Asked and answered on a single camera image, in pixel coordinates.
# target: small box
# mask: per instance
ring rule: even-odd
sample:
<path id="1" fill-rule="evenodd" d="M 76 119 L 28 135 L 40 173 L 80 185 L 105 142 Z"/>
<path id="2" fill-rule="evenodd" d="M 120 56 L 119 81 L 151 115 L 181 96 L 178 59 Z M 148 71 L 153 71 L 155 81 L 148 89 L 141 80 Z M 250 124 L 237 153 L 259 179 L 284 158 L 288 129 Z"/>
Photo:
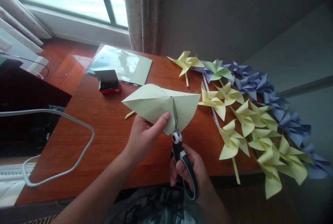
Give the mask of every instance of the small box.
<path id="1" fill-rule="evenodd" d="M 102 94 L 119 92 L 121 90 L 120 83 L 114 69 L 95 71 L 95 75 L 100 82 L 98 90 Z"/>

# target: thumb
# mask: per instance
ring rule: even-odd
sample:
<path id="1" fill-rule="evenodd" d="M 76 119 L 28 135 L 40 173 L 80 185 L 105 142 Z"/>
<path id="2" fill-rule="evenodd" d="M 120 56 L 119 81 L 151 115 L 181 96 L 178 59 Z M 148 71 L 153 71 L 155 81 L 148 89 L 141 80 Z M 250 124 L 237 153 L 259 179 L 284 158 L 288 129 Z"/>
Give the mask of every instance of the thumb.
<path id="1" fill-rule="evenodd" d="M 171 114 L 169 112 L 164 113 L 157 122 L 149 129 L 152 135 L 158 137 L 163 129 L 167 126 L 170 120 Z"/>
<path id="2" fill-rule="evenodd" d="M 192 185 L 192 180 L 190 177 L 190 174 L 187 171 L 187 168 L 184 164 L 184 162 L 182 162 L 181 160 L 179 160 L 176 163 L 176 170 L 178 172 L 178 174 L 185 180 L 187 181 L 188 185 L 190 186 L 191 191 L 193 192 L 193 185 Z"/>

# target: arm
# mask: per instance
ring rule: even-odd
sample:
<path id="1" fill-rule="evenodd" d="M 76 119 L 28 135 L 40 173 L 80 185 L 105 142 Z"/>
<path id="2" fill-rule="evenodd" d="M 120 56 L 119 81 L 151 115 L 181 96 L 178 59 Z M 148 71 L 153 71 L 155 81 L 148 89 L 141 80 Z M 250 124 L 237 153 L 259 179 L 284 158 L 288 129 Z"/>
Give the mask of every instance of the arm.
<path id="1" fill-rule="evenodd" d="M 123 152 L 54 220 L 57 223 L 103 223 L 133 169 L 149 153 L 168 124 L 165 113 L 152 127 L 137 115 Z"/>
<path id="2" fill-rule="evenodd" d="M 201 156 L 186 144 L 183 144 L 183 147 L 198 181 L 199 198 L 197 203 L 203 210 L 206 223 L 231 223 L 228 212 L 213 187 Z M 171 186 L 176 184 L 178 174 L 188 182 L 193 191 L 191 178 L 185 164 L 180 160 L 175 165 L 174 159 L 172 159 L 170 162 Z"/>

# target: wooden floor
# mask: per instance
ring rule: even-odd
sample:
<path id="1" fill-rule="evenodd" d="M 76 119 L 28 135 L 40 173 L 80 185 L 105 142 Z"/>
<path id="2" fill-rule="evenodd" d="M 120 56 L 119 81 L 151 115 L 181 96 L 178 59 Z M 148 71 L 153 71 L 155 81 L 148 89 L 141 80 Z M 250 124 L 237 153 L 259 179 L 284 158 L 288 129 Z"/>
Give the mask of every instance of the wooden floor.
<path id="1" fill-rule="evenodd" d="M 49 61 L 50 70 L 45 81 L 73 95 L 98 46 L 52 38 L 42 48 L 39 55 Z M 41 74 L 46 76 L 46 69 Z"/>

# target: power cord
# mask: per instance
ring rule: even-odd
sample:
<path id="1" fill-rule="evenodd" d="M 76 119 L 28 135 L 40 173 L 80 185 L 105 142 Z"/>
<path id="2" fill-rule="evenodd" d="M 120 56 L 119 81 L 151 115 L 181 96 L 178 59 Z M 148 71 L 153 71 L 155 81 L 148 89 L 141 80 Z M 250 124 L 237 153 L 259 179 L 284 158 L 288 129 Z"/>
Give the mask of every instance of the power cord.
<path id="1" fill-rule="evenodd" d="M 55 179 L 55 178 L 61 177 L 61 176 L 65 175 L 65 174 L 68 174 L 68 173 L 72 172 L 72 171 L 73 171 L 73 170 L 79 165 L 79 163 L 81 162 L 81 160 L 82 160 L 82 158 L 83 158 L 85 152 L 87 151 L 87 149 L 89 148 L 90 144 L 93 142 L 94 137 L 95 137 L 95 130 L 94 130 L 91 126 L 89 126 L 88 124 L 86 124 L 86 123 L 84 123 L 84 122 L 82 122 L 82 121 L 79 121 L 78 119 L 76 119 L 76 118 L 74 118 L 74 117 L 72 117 L 72 116 L 70 116 L 70 115 L 67 115 L 66 113 L 63 113 L 63 112 L 60 112 L 60 111 L 56 111 L 56 110 L 52 110 L 52 109 L 32 109 L 32 110 L 21 110 L 21 111 L 0 112 L 0 117 L 3 117 L 3 116 L 27 115 L 27 114 L 33 114 L 33 113 L 52 113 L 52 114 L 58 114 L 58 115 L 64 116 L 64 117 L 66 117 L 66 118 L 68 118 L 68 119 L 70 119 L 70 120 L 72 120 L 72 121 L 74 121 L 74 122 L 76 122 L 76 123 L 78 123 L 78 124 L 81 124 L 82 126 L 88 128 L 88 129 L 90 129 L 91 132 L 92 132 L 92 136 L 91 136 L 90 141 L 88 142 L 88 144 L 86 145 L 86 147 L 85 147 L 84 150 L 82 151 L 82 153 L 81 153 L 79 159 L 77 160 L 77 162 L 75 163 L 75 165 L 74 165 L 70 170 L 67 170 L 67 171 L 65 171 L 65 172 L 63 172 L 63 173 L 57 174 L 57 175 L 55 175 L 55 176 L 52 176 L 52 177 L 50 177 L 50 178 L 48 178 L 48 179 L 45 179 L 45 180 L 43 180 L 43 181 L 41 181 L 41 182 L 38 182 L 38 183 L 32 183 L 32 182 L 29 180 L 29 178 L 28 178 L 28 176 L 27 176 L 27 172 L 26 172 L 26 170 L 25 170 L 25 165 L 27 164 L 27 162 L 29 162 L 30 160 L 32 160 L 32 159 L 34 159 L 34 158 L 39 157 L 40 155 L 37 155 L 37 156 L 32 157 L 32 158 L 30 158 L 30 159 L 27 159 L 27 160 L 22 164 L 22 173 L 23 173 L 23 178 L 24 178 L 25 183 L 26 183 L 28 186 L 30 186 L 30 187 L 39 186 L 39 185 L 44 184 L 44 183 L 46 183 L 46 182 L 48 182 L 48 181 L 50 181 L 50 180 L 53 180 L 53 179 Z"/>
<path id="2" fill-rule="evenodd" d="M 11 55 L 11 54 L 7 54 L 7 53 L 5 53 L 5 52 L 3 52 L 2 50 L 0 50 L 0 54 L 3 54 L 3 55 L 7 55 L 7 56 L 11 56 L 11 57 L 16 57 L 16 58 L 20 58 L 20 59 L 24 59 L 24 60 L 27 60 L 27 61 L 30 61 L 30 62 L 33 62 L 33 63 L 37 63 L 37 64 L 40 64 L 40 65 L 43 65 L 47 70 L 48 70 L 48 73 L 47 73 L 47 75 L 45 76 L 45 77 L 42 77 L 42 79 L 44 80 L 44 79 L 46 79 L 48 76 L 49 76 L 49 73 L 50 73 L 50 70 L 49 70 L 49 68 L 46 66 L 46 65 L 44 65 L 44 64 L 41 64 L 41 63 L 39 63 L 39 62 L 35 62 L 35 61 L 31 61 L 31 60 L 29 60 L 29 59 L 25 59 L 25 58 L 23 58 L 23 57 L 19 57 L 19 56 L 15 56 L 15 55 Z"/>

